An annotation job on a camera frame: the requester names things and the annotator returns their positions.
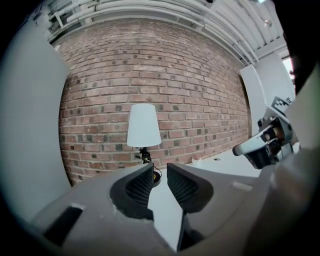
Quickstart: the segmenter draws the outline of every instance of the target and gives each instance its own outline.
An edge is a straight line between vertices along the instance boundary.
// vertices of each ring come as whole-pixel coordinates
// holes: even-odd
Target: white ceiling
[[[44,5],[49,9],[50,17],[78,1],[84,2],[47,0]],[[255,64],[259,58],[274,51],[281,52],[283,57],[288,52],[274,3],[270,0],[263,3],[249,0],[215,0],[213,3],[205,0],[96,0],[88,4],[101,6],[97,8],[100,11],[87,14],[86,19],[81,18],[83,15],[79,12],[87,9],[87,5],[83,5],[61,15],[60,26],[52,26],[57,27],[56,30],[51,27],[48,40],[53,40],[75,24],[87,26],[102,20],[144,17],[179,23],[197,30],[220,44],[244,65]],[[50,22],[57,23],[56,17]]]

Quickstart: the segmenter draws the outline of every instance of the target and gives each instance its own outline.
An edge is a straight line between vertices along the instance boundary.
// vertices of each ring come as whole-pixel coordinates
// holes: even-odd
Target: lamp base
[[[136,155],[135,156],[136,158],[141,159],[144,164],[152,163],[151,155],[150,155],[149,151],[147,150],[147,147],[140,148],[139,153],[141,154],[141,156]],[[160,173],[155,171],[154,167],[153,167],[153,188],[159,185],[161,176],[162,175],[160,175]]]

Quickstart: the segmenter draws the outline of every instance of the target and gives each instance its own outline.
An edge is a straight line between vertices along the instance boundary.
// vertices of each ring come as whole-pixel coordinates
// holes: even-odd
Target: white lamp shade
[[[126,144],[130,147],[152,147],[161,143],[156,108],[151,104],[131,107]]]

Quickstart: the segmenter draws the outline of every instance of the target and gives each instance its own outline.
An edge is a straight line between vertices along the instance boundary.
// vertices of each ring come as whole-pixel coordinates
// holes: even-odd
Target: white table surface
[[[234,156],[232,150],[202,160],[197,168],[247,177],[258,177],[260,174],[260,170],[255,169],[245,156]],[[168,187],[167,169],[161,171],[160,184],[151,190],[148,208],[153,211],[155,229],[176,251],[180,235],[182,209]]]

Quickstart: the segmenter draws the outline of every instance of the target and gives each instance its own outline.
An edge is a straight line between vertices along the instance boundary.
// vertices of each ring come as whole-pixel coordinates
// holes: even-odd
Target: brick wall
[[[140,163],[126,145],[131,106],[157,109],[157,167],[213,156],[248,138],[241,66],[217,44],[184,27],[145,19],[95,24],[59,39],[70,66],[59,139],[73,180]]]

